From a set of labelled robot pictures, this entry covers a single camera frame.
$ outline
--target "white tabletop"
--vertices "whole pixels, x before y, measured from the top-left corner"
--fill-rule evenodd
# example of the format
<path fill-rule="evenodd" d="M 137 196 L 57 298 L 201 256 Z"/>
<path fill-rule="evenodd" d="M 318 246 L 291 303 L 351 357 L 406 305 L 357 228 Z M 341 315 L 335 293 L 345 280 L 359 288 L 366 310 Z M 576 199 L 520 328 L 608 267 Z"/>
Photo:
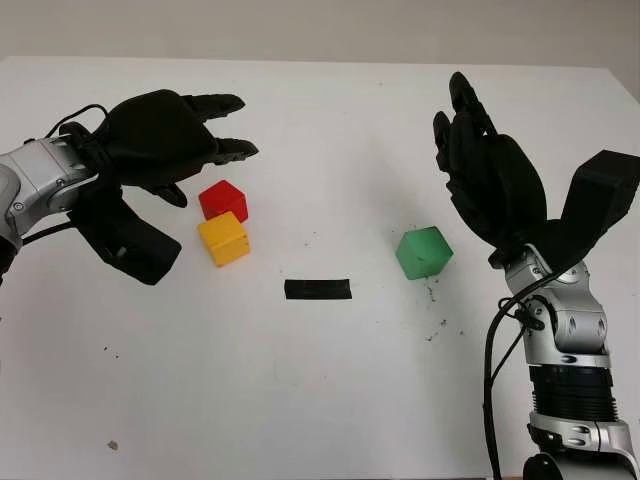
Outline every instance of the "white tabletop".
<path fill-rule="evenodd" d="M 240 95 L 245 109 L 209 127 L 261 150 L 182 182 L 185 210 L 127 189 L 141 217 L 183 245 L 155 287 L 102 264 L 75 231 L 20 253 L 0 288 L 0 477 L 487 474 L 482 350 L 508 292 L 434 160 L 431 121 L 451 111 L 456 69 L 527 152 L 553 216 L 579 164 L 602 148 L 640 153 L 640 106 L 598 69 L 0 63 L 0 151 L 85 104 L 158 88 Z M 99 116 L 81 120 L 93 127 Z M 220 179 L 247 195 L 252 253 L 217 269 L 196 197 Z M 609 318 L 614 393 L 640 448 L 637 203 L 587 262 Z M 404 231 L 430 225 L 455 256 L 437 279 L 408 281 L 394 249 Z M 345 277 L 351 301 L 284 298 L 286 278 Z M 496 355 L 516 331 L 505 322 Z M 530 391 L 519 347 L 495 392 L 505 473 L 535 451 Z"/>

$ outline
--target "black strip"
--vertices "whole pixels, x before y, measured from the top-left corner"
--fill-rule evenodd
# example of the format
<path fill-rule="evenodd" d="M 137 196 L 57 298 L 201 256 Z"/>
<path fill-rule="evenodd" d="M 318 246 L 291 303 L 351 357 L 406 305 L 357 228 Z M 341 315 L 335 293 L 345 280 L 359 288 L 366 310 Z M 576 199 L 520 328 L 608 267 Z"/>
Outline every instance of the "black strip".
<path fill-rule="evenodd" d="M 284 294 L 289 300 L 350 300 L 349 279 L 285 280 Z"/>

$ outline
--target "wooden block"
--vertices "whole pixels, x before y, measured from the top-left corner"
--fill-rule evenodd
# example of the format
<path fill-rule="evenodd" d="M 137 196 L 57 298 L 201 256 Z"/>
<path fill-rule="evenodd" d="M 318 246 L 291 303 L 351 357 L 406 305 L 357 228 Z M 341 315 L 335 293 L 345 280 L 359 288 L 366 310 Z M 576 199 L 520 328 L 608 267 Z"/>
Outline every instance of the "wooden block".
<path fill-rule="evenodd" d="M 453 250 L 437 227 L 405 233 L 396 250 L 396 257 L 409 280 L 437 275 L 452 256 Z"/>
<path fill-rule="evenodd" d="M 223 213 L 198 225 L 198 231 L 213 263 L 222 267 L 251 251 L 249 237 L 232 212 Z"/>
<path fill-rule="evenodd" d="M 247 199 L 240 190 L 222 180 L 198 195 L 204 218 L 210 220 L 225 212 L 233 212 L 240 222 L 249 218 Z"/>

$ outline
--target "wire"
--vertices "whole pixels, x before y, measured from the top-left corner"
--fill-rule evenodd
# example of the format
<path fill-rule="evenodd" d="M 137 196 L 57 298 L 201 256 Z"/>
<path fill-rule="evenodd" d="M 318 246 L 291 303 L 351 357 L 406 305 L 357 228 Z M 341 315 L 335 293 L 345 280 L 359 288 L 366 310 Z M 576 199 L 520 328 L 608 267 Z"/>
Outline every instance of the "wire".
<path fill-rule="evenodd" d="M 495 383 L 496 377 L 498 376 L 498 373 L 500 373 L 500 369 L 506 363 L 506 361 L 509 358 L 509 356 L 511 355 L 511 353 L 516 348 L 516 345 L 518 345 L 518 342 L 524 336 L 524 332 L 526 330 L 527 330 L 527 327 L 525 327 L 525 326 L 522 326 L 522 328 L 520 328 L 520 333 L 518 333 L 518 335 L 516 336 L 516 339 L 513 341 L 511 346 L 507 349 L 506 353 L 504 354 L 504 357 L 502 357 L 502 360 L 500 360 L 500 363 L 498 363 L 498 366 L 493 371 L 493 375 L 491 375 L 491 384 L 492 385 L 493 385 L 493 383 Z"/>
<path fill-rule="evenodd" d="M 535 292 L 537 289 L 544 287 L 549 282 L 552 282 L 553 280 L 558 278 L 565 270 L 569 269 L 570 267 L 571 265 L 568 265 L 566 268 L 560 268 L 556 272 L 552 272 L 542 277 L 540 280 L 536 280 L 529 286 L 523 288 L 509 300 L 505 302 L 501 301 L 502 307 L 500 307 L 498 313 L 496 313 L 496 315 L 493 317 L 491 325 L 489 325 L 489 330 L 487 330 L 487 338 L 484 347 L 484 398 L 482 410 L 484 414 L 484 435 L 487 442 L 487 453 L 489 454 L 489 461 L 491 462 L 491 470 L 493 472 L 494 480 L 502 480 L 502 475 L 500 474 L 500 459 L 498 457 L 496 431 L 495 425 L 493 423 L 493 400 L 491 398 L 491 391 L 493 389 L 493 383 L 495 381 L 491 363 L 493 357 L 493 341 L 495 340 L 496 331 L 498 330 L 502 319 L 509 313 L 509 310 L 511 310 L 515 305 L 520 304 L 524 298 Z"/>
<path fill-rule="evenodd" d="M 48 235 L 53 235 L 54 233 L 57 232 L 61 232 L 62 230 L 67 230 L 69 228 L 73 228 L 75 227 L 75 225 L 73 224 L 73 222 L 64 222 L 64 223 L 60 223 L 58 225 L 54 225 L 53 227 L 49 227 L 49 228 L 44 228 L 42 230 L 40 230 L 37 233 L 34 233 L 33 235 L 29 235 L 28 237 L 24 238 L 22 240 L 22 245 L 29 245 L 32 242 L 35 242 L 36 240 L 41 239 L 42 237 L 46 237 Z"/>
<path fill-rule="evenodd" d="M 92 103 L 90 105 L 87 105 L 86 107 L 82 107 L 80 110 L 78 110 L 77 112 L 72 113 L 71 115 L 67 115 L 66 117 L 64 117 L 62 120 L 60 120 L 58 123 L 56 123 L 53 128 L 51 128 L 51 130 L 49 130 L 49 133 L 47 133 L 44 138 L 49 138 L 51 137 L 51 135 L 53 135 L 54 133 L 56 133 L 56 130 L 58 129 L 58 127 L 60 127 L 60 125 L 62 125 L 65 122 L 68 122 L 69 120 L 77 117 L 78 115 L 83 114 L 84 112 L 86 112 L 87 110 L 91 110 L 92 108 L 97 108 L 99 110 L 102 111 L 102 113 L 104 113 L 104 118 L 107 118 L 109 116 L 109 112 L 107 112 L 107 109 L 104 108 L 102 105 L 99 105 L 97 103 Z"/>
<path fill-rule="evenodd" d="M 504 305 L 504 302 L 508 302 L 509 300 L 511 300 L 511 297 L 504 297 L 504 298 L 501 298 L 500 300 L 498 300 L 498 308 L 502 308 L 502 306 Z M 518 302 L 518 305 L 523 310 L 527 309 L 527 306 L 522 302 Z M 518 317 L 516 317 L 512 313 L 505 313 L 505 317 L 509 317 L 509 318 L 513 318 L 514 320 L 518 320 Z"/>

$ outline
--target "white wall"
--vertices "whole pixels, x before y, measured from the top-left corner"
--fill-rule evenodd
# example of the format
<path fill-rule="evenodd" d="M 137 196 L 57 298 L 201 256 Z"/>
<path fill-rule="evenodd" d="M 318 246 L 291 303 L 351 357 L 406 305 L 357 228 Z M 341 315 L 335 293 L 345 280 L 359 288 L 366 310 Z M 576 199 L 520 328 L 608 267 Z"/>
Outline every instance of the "white wall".
<path fill-rule="evenodd" d="M 0 57 L 608 67 L 640 95 L 640 0 L 0 0 Z"/>

